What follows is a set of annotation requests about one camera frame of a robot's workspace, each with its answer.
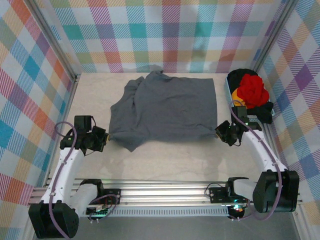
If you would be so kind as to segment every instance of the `white floor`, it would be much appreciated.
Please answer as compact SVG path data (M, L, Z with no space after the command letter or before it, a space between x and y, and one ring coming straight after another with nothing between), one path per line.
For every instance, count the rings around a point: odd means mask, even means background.
M109 129L110 107L123 95L131 79L146 73L83 73L67 120L75 115L94 116L97 126ZM218 124L230 120L224 92L226 74L173 73L169 76L213 78L218 110ZM52 176L59 154L52 164ZM166 181L226 181L229 177L258 180L260 173L250 152L244 146L229 147L220 139L189 143L147 142L135 151L109 142L104 151L86 156L77 178L166 180Z

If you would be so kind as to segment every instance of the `gray cloth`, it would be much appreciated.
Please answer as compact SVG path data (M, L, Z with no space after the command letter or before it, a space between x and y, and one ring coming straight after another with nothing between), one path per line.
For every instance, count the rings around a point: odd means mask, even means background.
M170 77L153 71L130 80L111 106L109 139L129 151L149 140L215 137L217 99L212 78Z

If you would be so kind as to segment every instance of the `purple cable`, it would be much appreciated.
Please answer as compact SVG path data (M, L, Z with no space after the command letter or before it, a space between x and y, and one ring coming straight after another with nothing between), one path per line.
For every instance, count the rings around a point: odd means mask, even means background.
M50 218L51 218L51 221L53 223L53 225L55 226L55 228L58 230L58 232L65 238L65 239L70 239L68 237L68 235L61 229L61 227L59 226L59 224L57 223L56 219L55 219L55 216L54 216L54 213L53 213L53 209L52 209L52 205L53 205L53 199L54 199L54 196L53 194L55 193L55 190L56 190L56 185L57 185L57 181L58 181L58 178L60 176L60 173L62 171L62 168L64 167L64 165L66 165L67 163L67 160L68 158L70 157L71 155L71 152L73 151L73 149L75 148L75 145L76 145L76 141L77 141L77 131L75 129L75 127L70 123L70 122L67 122L67 121L60 121L58 122L55 126L54 126L54 130L55 132L61 136L61 137L65 137L64 135L62 135L60 132L58 132L57 130L57 126L60 125L60 124L68 124L71 128L72 128L72 131L73 131L73 135L74 135L74 139L73 139L73 142L72 142L72 145L71 145L71 148L68 152L68 154L65 156L63 162L61 163L56 175L55 175L55 178L53 180L53 184L52 184L52 189L51 189L51 195L50 195L50 198L49 198L49 215L50 215Z
M94 199L94 200L92 200L92 201L90 202L90 204L93 204L93 203L95 203L96 201L99 201L100 199L104 199L104 198L107 198L107 197L114 197L114 198L116 199L116 202L115 202L115 205L114 205L114 207L112 208L112 210L111 210L110 212L108 212L108 213L107 213L104 217L102 217L100 220L105 219L106 217L108 217L110 214L113 213L113 211L115 210L115 208L116 208L116 206L117 206L117 204L118 204L118 201L119 201L117 195L115 195L115 194L103 195L103 196L100 196L100 197L98 197L98 198L96 198L96 199ZM92 221L91 216L92 216L92 213L90 213L90 215L89 215L89 220L90 220L90 221Z
M276 210L276 207L279 203L279 200L280 200L280 196L281 196L281 189L282 189L282 176L281 176L281 171L280 171L280 168L278 166L278 163L276 161L276 159L274 158L274 156L272 155L271 151L269 150L267 144L261 139L261 137L259 137L258 134L255 133L255 131L249 127L248 125L246 125L243 121L241 121L234 113L234 111L232 110L232 104L234 102L237 102L237 103L240 103L242 106L242 102L240 102L239 100L233 100L230 104L229 104L229 108L230 108L230 111L231 111L231 114L232 116L239 122L241 123L243 126L245 126L257 139L258 141L262 144L262 146L264 147L264 149L267 151L268 155L270 156L271 158L271 161L273 162L274 164L274 167L276 168L276 171L277 171L277 174L278 174L278 191L276 193L276 197L275 197L275 200L274 200L274 203L273 203L273 206L271 208L271 211L268 213L268 215L266 217L263 217L263 218L260 218L257 216L257 211L255 211L251 206L250 206L250 202L249 202L249 208L250 210L252 211L252 215L254 216L255 219L257 220L260 220L260 221L265 221L265 220L268 220L272 214L275 212Z

